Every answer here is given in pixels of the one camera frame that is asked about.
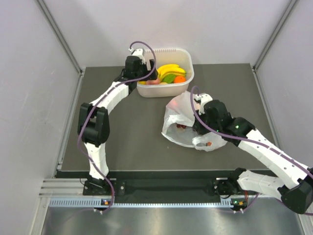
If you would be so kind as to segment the green leaf fruit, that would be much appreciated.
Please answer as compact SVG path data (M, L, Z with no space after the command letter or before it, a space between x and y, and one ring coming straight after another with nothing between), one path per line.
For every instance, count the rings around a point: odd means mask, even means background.
M174 79L176 78L175 74L168 74L163 77L162 82L165 82L167 84L171 84L174 82Z

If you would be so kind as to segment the orange fruit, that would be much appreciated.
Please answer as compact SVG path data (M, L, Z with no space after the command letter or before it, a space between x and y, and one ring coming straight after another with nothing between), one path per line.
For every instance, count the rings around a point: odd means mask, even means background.
M174 78L173 83L178 84L178 83L184 83L185 81L186 81L185 76L179 75Z

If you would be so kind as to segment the pink peach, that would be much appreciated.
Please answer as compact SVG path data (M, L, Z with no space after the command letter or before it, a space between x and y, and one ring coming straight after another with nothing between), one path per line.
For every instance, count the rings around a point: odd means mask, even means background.
M146 81L146 85L158 85L159 83L160 79Z

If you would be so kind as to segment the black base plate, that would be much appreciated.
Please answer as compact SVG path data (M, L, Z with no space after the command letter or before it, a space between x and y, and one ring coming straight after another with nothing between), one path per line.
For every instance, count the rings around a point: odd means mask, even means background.
M242 194L234 170L112 171L105 190L86 187L84 196L114 196L117 203L207 203Z

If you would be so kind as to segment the dark red grape bunch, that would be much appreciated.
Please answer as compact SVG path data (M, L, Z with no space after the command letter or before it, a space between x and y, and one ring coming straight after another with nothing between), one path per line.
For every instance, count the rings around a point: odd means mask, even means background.
M176 127L177 128L180 128L180 129L186 129L186 128L189 128L189 129L191 129L192 131L194 131L194 132L198 132L195 128L193 128L193 127L189 127L189 126L186 126L186 125L181 125L181 124L176 124Z

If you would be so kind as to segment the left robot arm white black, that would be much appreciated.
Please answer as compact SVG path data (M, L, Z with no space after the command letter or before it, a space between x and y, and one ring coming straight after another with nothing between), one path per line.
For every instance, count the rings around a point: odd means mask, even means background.
M140 56L128 56L125 67L110 87L91 103L80 106L78 144L84 143L90 163L86 187L94 187L100 194L110 191L111 183L106 178L109 169L106 163L105 144L110 135L109 114L116 105L137 88L138 81L157 79L156 59L149 60L151 69Z

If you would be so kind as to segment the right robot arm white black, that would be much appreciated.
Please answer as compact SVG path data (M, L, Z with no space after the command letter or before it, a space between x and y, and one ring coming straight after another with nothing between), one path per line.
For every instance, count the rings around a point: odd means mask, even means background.
M267 140L243 117L233 117L225 104L204 95L191 99L195 122L201 135L213 133L249 153L275 175L254 173L244 168L231 172L223 185L231 194L254 191L274 197L297 214L306 214L313 202L313 170L288 156Z

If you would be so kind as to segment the white plastic fruit bag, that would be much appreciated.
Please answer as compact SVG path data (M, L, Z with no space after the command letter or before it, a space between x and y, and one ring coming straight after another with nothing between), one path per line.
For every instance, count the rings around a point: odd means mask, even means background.
M192 127L195 122L190 102L190 92L174 97L165 108L162 135L169 141L188 148L210 152L227 144L221 136L212 132L200 135L189 128L180 129L176 124Z

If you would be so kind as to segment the yellow banana bunch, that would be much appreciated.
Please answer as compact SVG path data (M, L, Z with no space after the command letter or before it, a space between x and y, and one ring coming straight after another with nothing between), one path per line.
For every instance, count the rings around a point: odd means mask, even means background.
M158 79L162 82L164 76L168 74L175 74L176 76L182 75L186 77L186 71L178 64L166 64L157 69Z

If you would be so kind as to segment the white plastic tub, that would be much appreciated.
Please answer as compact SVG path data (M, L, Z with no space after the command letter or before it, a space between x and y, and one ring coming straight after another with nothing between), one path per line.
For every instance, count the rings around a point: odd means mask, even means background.
M177 96L188 89L194 78L191 55L181 48L162 48L154 50L158 84L148 85L138 82L137 90L142 97Z

